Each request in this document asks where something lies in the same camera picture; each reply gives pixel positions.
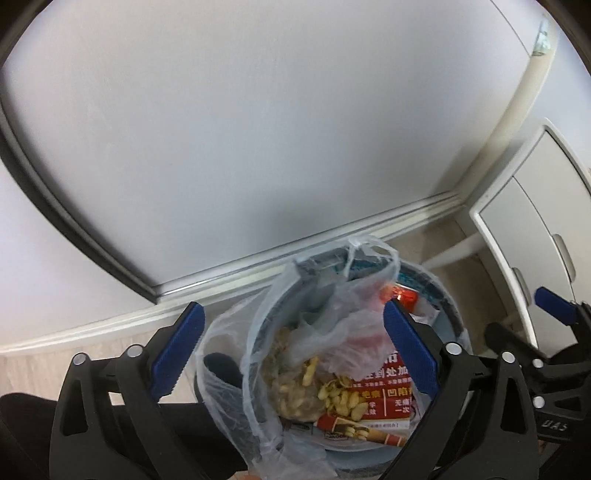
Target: black fabric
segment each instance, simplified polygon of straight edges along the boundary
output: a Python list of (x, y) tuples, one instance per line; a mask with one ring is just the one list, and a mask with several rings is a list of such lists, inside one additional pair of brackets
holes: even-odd
[[(56, 402), (26, 394), (0, 398), (0, 478), (48, 480)], [(134, 458), (145, 456), (124, 406), (115, 415)], [(215, 426), (203, 404), (162, 404), (163, 417), (212, 480), (226, 480), (246, 464)]]

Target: bolt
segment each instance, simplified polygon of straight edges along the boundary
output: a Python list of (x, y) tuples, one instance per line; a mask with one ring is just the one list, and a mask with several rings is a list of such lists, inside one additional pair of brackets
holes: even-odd
[(457, 343), (448, 343), (445, 346), (445, 350), (447, 350), (447, 353), (450, 353), (452, 355), (460, 355), (460, 353), (462, 353), (462, 347), (459, 346)]
[(135, 358), (137, 356), (140, 356), (143, 351), (144, 347), (142, 347), (141, 345), (132, 345), (127, 349), (127, 356)]
[(501, 358), (508, 364), (512, 364), (515, 361), (515, 355), (513, 355), (511, 352), (503, 352), (501, 354)]
[(72, 363), (74, 365), (82, 365), (84, 362), (86, 362), (85, 353), (77, 353), (74, 355), (74, 358), (72, 359)]
[(531, 402), (534, 404), (535, 408), (542, 408), (544, 405), (546, 405), (546, 400), (544, 400), (544, 397), (534, 397)]

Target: baseboard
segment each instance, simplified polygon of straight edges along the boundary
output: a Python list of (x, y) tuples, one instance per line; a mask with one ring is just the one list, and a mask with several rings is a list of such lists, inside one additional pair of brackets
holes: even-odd
[(158, 287), (156, 305), (81, 327), (0, 345), (0, 355), (30, 355), (91, 345), (170, 325), (190, 301), (198, 301), (208, 319), (240, 297), (268, 287), (292, 257), (331, 240), (371, 233), (389, 240), (456, 213), (462, 206), (455, 192), (439, 194), (288, 245), (252, 255)]

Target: floor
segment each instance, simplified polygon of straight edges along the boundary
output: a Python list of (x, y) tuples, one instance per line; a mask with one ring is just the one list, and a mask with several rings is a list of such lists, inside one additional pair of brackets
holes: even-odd
[[(390, 243), (399, 250), (401, 257), (416, 263), (454, 245), (465, 236), (458, 224), (446, 220), (424, 229), (413, 231), (395, 238)], [(478, 258), (468, 258), (448, 267), (434, 271), (456, 299), (464, 322), (470, 332), (474, 352), (486, 348), (483, 331), (486, 325), (500, 321), (507, 312), (494, 285)], [(117, 341), (89, 345), (83, 348), (91, 358), (119, 356), (133, 343), (145, 345), (153, 332)], [(0, 395), (20, 391), (40, 397), (57, 399), (68, 365), (78, 349), (67, 349), (53, 353), (26, 356), (0, 356)], [(114, 402), (121, 399), (113, 397)], [(194, 402), (190, 375), (182, 375), (167, 402)]]

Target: trash can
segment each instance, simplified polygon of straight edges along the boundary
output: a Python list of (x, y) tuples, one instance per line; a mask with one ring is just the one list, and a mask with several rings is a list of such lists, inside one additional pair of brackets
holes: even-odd
[[(355, 240), (357, 246), (367, 238)], [(373, 246), (392, 248), (371, 240)], [(216, 319), (194, 356), (197, 385), (218, 428), (244, 456), (249, 467), (272, 479), (374, 478), (388, 467), (401, 448), (372, 444), (363, 451), (322, 448), (301, 436), (284, 431), (277, 412), (268, 401), (267, 385), (260, 376), (266, 357), (280, 326), (294, 318), (303, 302), (322, 303), (330, 297), (318, 272), (349, 268), (350, 280), (364, 278), (386, 269), (390, 255), (376, 257), (363, 250), (353, 261), (351, 248), (333, 244), (297, 260), (278, 278), (270, 291), (240, 302)], [(456, 341), (471, 352), (469, 335), (456, 303), (441, 282), (418, 265), (400, 261), (397, 281), (424, 297), (439, 313), (432, 327), (443, 342)], [(242, 385), (228, 385), (205, 366), (210, 353), (223, 352), (241, 369)]]

